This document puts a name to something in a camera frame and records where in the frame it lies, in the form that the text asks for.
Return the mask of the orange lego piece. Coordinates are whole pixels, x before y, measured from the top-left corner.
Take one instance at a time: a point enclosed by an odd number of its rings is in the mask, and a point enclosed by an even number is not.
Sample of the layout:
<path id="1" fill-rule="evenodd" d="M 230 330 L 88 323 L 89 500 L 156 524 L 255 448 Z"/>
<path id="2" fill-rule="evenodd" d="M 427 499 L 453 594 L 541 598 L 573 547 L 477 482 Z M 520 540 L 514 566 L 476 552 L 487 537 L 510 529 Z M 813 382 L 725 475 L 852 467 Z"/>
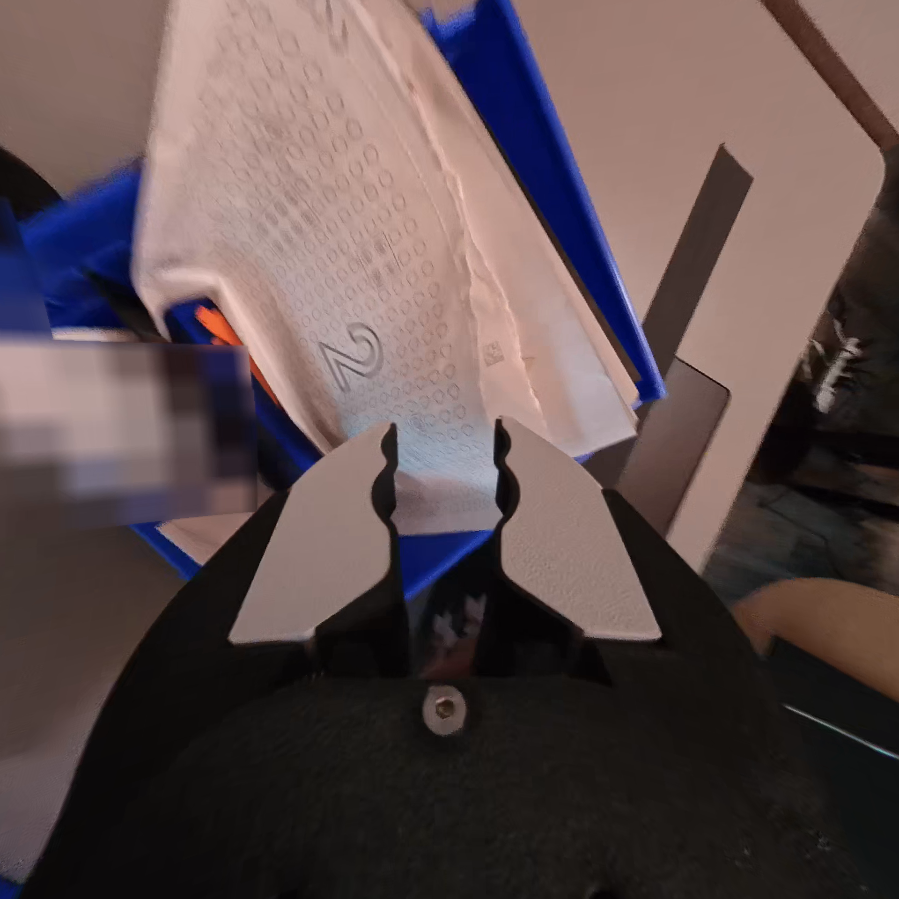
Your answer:
<path id="1" fill-rule="evenodd" d="M 231 327 L 219 309 L 210 309 L 204 306 L 198 306 L 194 310 L 196 321 L 211 335 L 212 343 L 215 345 L 243 346 L 243 341 Z M 271 386 L 264 377 L 252 356 L 249 357 L 249 365 L 253 378 L 258 385 L 263 388 L 265 394 L 280 408 L 280 402 L 275 396 Z"/>

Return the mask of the person's beige shirt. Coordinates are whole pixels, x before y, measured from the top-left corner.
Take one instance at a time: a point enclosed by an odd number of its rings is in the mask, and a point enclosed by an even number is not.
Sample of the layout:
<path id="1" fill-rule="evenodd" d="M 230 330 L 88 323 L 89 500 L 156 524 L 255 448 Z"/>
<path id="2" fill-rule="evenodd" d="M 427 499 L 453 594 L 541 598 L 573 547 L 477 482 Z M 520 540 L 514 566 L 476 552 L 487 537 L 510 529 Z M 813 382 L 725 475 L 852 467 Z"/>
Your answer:
<path id="1" fill-rule="evenodd" d="M 732 614 L 759 654 L 775 638 L 897 699 L 898 599 L 853 582 L 780 580 L 736 602 Z"/>

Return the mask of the white printed paper bag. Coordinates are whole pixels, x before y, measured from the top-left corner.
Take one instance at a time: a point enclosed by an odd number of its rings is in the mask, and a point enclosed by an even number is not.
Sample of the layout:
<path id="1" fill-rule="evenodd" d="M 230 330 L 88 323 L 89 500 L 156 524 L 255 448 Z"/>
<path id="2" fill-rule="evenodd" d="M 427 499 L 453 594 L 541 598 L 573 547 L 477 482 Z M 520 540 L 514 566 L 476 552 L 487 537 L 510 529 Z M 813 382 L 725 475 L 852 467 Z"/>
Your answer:
<path id="1" fill-rule="evenodd" d="M 171 2 L 132 280 L 159 324 L 208 298 L 328 453 L 398 429 L 402 535 L 484 531 L 494 424 L 570 457 L 636 391 L 405 2 Z"/>

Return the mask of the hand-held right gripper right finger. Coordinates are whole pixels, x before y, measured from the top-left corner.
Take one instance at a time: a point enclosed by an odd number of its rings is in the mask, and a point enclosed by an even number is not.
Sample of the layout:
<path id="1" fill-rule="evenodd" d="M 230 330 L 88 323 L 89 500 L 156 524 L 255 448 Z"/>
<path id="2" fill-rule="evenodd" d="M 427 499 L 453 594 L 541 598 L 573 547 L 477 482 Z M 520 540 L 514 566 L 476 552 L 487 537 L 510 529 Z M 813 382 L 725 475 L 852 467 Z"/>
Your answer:
<path id="1" fill-rule="evenodd" d="M 502 573 L 586 637 L 659 640 L 600 484 L 511 416 L 497 420 L 495 437 Z"/>

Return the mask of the blue bin with paper bags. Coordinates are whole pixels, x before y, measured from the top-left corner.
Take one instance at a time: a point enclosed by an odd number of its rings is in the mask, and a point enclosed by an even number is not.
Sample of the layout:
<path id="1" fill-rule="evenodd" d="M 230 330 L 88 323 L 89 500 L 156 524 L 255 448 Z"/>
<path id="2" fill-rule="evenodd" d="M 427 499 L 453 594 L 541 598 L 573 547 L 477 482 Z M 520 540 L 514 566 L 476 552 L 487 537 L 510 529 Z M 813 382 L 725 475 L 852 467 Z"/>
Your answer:
<path id="1" fill-rule="evenodd" d="M 587 288 L 593 307 L 608 323 L 627 362 L 635 364 L 641 402 L 664 396 L 663 379 L 621 282 L 589 193 L 530 43 L 511 2 L 470 2 L 443 23 L 433 12 L 421 23 L 459 79 L 467 97 L 498 140 L 529 199 L 560 243 Z M 61 200 L 54 188 L 2 144 L 2 197 L 8 198 L 25 244 L 33 254 L 52 325 L 118 329 L 111 300 L 137 301 L 129 278 L 131 229 L 140 185 L 139 168 L 128 164 L 77 199 Z M 208 299 L 185 300 L 166 314 L 175 343 L 212 344 L 195 319 Z M 275 486 L 288 486 L 315 464 L 320 453 L 258 383 L 253 386 L 262 468 Z M 132 530 L 178 574 L 194 577 L 206 555 L 166 536 L 176 522 L 136 524 Z M 407 598 L 430 586 L 463 557 L 484 545 L 488 531 L 447 532 L 400 538 Z"/>

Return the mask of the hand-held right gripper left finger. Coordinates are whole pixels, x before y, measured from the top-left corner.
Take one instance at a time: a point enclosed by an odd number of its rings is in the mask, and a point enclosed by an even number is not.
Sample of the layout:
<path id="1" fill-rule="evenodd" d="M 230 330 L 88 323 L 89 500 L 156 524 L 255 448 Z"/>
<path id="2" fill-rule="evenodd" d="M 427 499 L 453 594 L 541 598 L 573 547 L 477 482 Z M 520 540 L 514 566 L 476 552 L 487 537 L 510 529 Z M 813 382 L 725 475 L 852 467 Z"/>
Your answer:
<path id="1" fill-rule="evenodd" d="M 291 487 L 228 635 L 231 644 L 306 642 L 381 587 L 404 594 L 398 570 L 398 431 L 369 427 Z"/>

